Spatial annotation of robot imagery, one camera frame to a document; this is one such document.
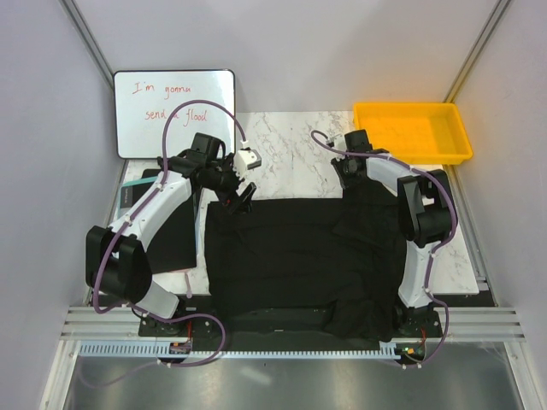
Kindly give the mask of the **black long sleeve shirt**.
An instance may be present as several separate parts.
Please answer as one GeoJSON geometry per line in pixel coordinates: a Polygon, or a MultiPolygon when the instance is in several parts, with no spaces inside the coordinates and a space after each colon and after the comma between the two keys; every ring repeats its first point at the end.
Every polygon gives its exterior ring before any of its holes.
{"type": "Polygon", "coordinates": [[[394,334],[406,242],[397,199],[378,182],[363,180],[340,198],[260,200],[247,214],[211,202],[204,256],[224,317],[328,307],[327,333],[382,342],[394,334]]]}

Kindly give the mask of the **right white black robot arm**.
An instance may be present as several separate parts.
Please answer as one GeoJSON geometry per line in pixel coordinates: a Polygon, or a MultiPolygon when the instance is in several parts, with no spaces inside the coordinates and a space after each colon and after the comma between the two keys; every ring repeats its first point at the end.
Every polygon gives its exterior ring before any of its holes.
{"type": "Polygon", "coordinates": [[[364,130],[344,135],[344,157],[332,160],[343,188],[371,179],[396,194],[398,225],[407,240],[403,281],[398,297],[404,307],[391,315],[393,330],[411,336],[422,326],[416,308],[432,302],[429,282],[436,251],[455,235],[457,215],[447,175],[425,171],[374,149],[364,130]]]}

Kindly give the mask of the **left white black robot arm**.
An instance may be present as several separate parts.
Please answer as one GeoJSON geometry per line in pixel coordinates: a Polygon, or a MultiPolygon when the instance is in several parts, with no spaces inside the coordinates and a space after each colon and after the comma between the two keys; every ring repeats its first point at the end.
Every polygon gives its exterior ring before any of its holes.
{"type": "Polygon", "coordinates": [[[169,336],[185,331],[188,317],[180,310],[181,300],[153,281],[147,250],[171,214],[201,189],[213,191],[230,214],[250,210],[256,185],[243,192],[238,188],[262,158],[247,146],[234,153],[224,148],[219,138],[197,133],[189,149],[159,158],[162,170],[128,211],[109,226],[87,232],[85,281],[95,296],[113,296],[158,318],[169,336]]]}

